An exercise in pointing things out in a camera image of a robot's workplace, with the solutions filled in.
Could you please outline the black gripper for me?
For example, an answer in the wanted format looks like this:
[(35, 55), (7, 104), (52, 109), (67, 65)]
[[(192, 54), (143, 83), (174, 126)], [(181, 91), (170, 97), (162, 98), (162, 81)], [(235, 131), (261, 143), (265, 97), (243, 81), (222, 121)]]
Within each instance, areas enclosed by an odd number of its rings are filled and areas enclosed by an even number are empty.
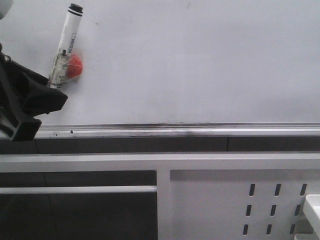
[(12, 61), (2, 49), (0, 43), (0, 131), (11, 141), (31, 141), (42, 124), (34, 116), (60, 111), (68, 96), (48, 87), (48, 78)]

